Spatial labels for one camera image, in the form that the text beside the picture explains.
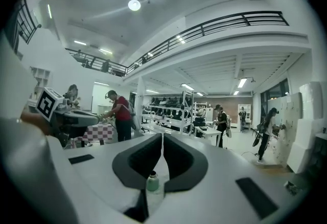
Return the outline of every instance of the black metal railing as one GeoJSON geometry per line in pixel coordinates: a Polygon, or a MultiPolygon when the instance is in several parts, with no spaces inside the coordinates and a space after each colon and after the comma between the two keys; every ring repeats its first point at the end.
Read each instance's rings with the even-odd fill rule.
{"type": "Polygon", "coordinates": [[[174,48],[192,40],[227,29],[257,25],[288,26],[288,23],[283,18],[283,14],[280,11],[250,11],[218,17],[195,25],[160,43],[158,46],[154,47],[133,64],[131,64],[127,68],[126,74],[131,73],[142,64],[155,59],[161,54],[164,54],[169,50],[173,50],[174,48]]]}
{"type": "Polygon", "coordinates": [[[41,28],[41,24],[36,24],[36,18],[32,18],[26,0],[22,0],[19,5],[17,16],[18,33],[28,44],[33,37],[37,28],[41,28]]]}
{"type": "Polygon", "coordinates": [[[127,67],[103,58],[92,56],[76,50],[66,49],[84,68],[124,77],[127,67]]]}

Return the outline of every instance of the bottle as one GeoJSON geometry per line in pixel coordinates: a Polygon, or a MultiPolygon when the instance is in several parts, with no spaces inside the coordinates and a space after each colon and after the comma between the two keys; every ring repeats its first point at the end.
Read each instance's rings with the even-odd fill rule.
{"type": "Polygon", "coordinates": [[[156,191],[159,188],[159,178],[157,173],[152,170],[150,176],[147,179],[147,190],[156,191]]]}

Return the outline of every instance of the ceiling light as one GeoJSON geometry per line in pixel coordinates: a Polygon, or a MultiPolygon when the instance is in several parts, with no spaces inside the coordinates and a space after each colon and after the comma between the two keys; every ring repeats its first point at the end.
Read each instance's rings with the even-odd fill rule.
{"type": "Polygon", "coordinates": [[[81,44],[81,45],[86,46],[86,43],[84,43],[84,42],[80,42],[80,41],[77,41],[77,40],[74,40],[74,42],[77,43],[77,44],[81,44]]]}
{"type": "Polygon", "coordinates": [[[105,85],[105,86],[109,86],[109,84],[105,84],[105,83],[100,83],[100,82],[94,82],[96,84],[100,84],[100,85],[105,85]]]}
{"type": "Polygon", "coordinates": [[[148,92],[153,92],[153,93],[159,93],[159,92],[157,92],[157,91],[150,91],[150,90],[148,90],[148,89],[147,89],[147,91],[148,91],[148,92]]]}
{"type": "Polygon", "coordinates": [[[141,3],[137,0],[131,0],[129,3],[128,3],[128,7],[130,10],[132,11],[137,11],[141,8],[141,3]]]}
{"type": "Polygon", "coordinates": [[[245,81],[246,81],[246,79],[241,79],[241,81],[240,81],[240,84],[239,84],[239,86],[238,86],[238,87],[243,87],[243,85],[244,85],[245,81]]]}
{"type": "Polygon", "coordinates": [[[192,88],[192,87],[190,87],[190,86],[188,86],[188,85],[186,85],[186,84],[182,84],[182,86],[188,88],[188,89],[191,90],[191,91],[194,90],[194,88],[192,88]]]}
{"type": "Polygon", "coordinates": [[[104,50],[104,49],[99,49],[100,52],[102,52],[103,54],[107,55],[108,54],[112,54],[111,51],[108,51],[108,50],[104,50]]]}
{"type": "Polygon", "coordinates": [[[50,10],[50,5],[49,4],[48,4],[48,13],[49,13],[49,17],[52,18],[51,10],[50,10]]]}
{"type": "Polygon", "coordinates": [[[185,41],[179,36],[177,35],[176,38],[178,38],[178,40],[182,43],[182,44],[185,44],[185,41]]]}

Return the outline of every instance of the red shirt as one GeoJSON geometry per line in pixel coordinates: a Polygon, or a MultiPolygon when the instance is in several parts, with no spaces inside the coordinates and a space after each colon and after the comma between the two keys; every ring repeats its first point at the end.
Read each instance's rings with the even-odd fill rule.
{"type": "Polygon", "coordinates": [[[115,100],[112,109],[114,109],[117,106],[117,104],[121,104],[122,106],[116,113],[116,119],[117,120],[130,120],[132,117],[128,110],[127,100],[124,97],[119,97],[118,99],[115,100]]]}

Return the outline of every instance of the checkered tablecloth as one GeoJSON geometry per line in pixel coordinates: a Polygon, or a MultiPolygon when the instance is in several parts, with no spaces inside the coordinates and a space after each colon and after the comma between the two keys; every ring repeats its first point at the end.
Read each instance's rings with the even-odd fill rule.
{"type": "Polygon", "coordinates": [[[113,127],[111,124],[88,126],[82,137],[71,139],[72,148],[76,148],[76,141],[112,140],[113,127]]]}

